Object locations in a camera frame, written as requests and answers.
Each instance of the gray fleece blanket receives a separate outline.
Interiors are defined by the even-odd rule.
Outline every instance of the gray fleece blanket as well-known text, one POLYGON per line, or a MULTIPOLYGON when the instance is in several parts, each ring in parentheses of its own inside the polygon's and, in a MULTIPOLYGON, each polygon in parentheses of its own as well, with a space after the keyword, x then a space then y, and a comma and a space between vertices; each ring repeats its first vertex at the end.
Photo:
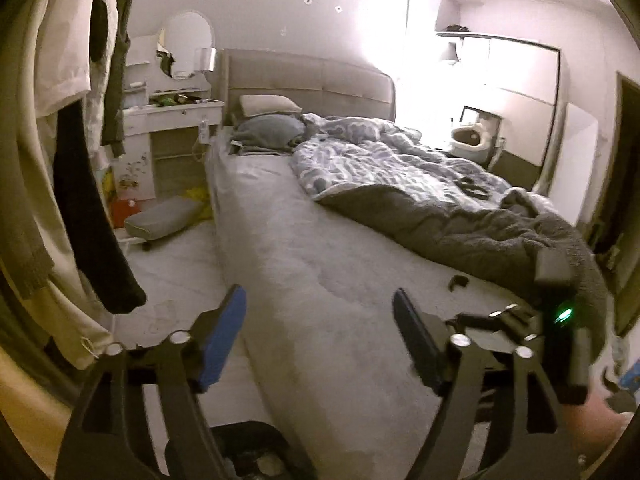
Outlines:
POLYGON ((606 285, 580 233, 548 199, 420 145, 414 132, 389 121, 303 119, 316 130, 292 156, 303 189, 420 256, 503 286, 535 306, 538 251, 560 249, 573 269, 576 320, 591 329, 596 359, 605 342, 606 285), (484 200, 456 184, 462 178, 481 187, 484 200))

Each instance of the vanity table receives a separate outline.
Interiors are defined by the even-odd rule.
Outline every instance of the vanity table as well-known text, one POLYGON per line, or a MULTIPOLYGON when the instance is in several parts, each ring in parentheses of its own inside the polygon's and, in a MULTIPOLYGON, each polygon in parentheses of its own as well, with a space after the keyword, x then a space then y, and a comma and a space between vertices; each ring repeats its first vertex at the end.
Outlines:
POLYGON ((198 126, 206 120, 215 129, 224 103, 147 104, 164 95, 208 98, 207 75, 215 66, 214 57, 207 62, 204 54, 214 43, 209 20, 193 10, 173 16, 157 34, 132 38, 124 76, 125 155, 112 164, 119 199, 163 200, 206 186, 204 167, 194 156, 202 152, 198 126), (169 58, 172 63, 163 63, 169 58))
POLYGON ((151 200, 206 182, 193 155, 198 126, 222 122, 223 102, 124 110, 125 155, 113 163, 118 198, 151 200))

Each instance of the lampshade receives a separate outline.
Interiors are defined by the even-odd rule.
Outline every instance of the lampshade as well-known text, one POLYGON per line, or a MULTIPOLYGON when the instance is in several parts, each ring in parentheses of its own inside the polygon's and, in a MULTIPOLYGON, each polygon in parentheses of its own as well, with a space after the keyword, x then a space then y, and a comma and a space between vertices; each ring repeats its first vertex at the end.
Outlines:
POLYGON ((216 69, 216 49, 197 48, 194 56, 194 72, 213 72, 216 69))
POLYGON ((446 62, 450 65, 455 65, 456 63, 460 62, 455 43, 449 41, 447 47, 444 49, 442 55, 440 56, 440 61, 446 62))

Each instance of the gray headboard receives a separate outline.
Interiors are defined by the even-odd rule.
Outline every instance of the gray headboard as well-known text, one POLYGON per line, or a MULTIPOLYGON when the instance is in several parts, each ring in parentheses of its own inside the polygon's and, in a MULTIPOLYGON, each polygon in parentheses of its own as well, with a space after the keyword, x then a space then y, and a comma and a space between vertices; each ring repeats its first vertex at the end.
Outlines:
POLYGON ((243 94, 279 94, 320 116, 396 118, 396 88, 386 74, 317 57, 263 50, 219 50, 211 94, 225 102, 225 124, 243 94))

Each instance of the black pants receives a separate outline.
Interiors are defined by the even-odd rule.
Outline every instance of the black pants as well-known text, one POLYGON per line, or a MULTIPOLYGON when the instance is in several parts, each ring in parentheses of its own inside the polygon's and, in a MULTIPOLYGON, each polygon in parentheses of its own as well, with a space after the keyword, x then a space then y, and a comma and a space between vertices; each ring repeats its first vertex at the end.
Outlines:
POLYGON ((128 314, 146 303, 107 219, 89 161, 82 104, 58 113, 53 186, 76 264, 112 314, 128 314))

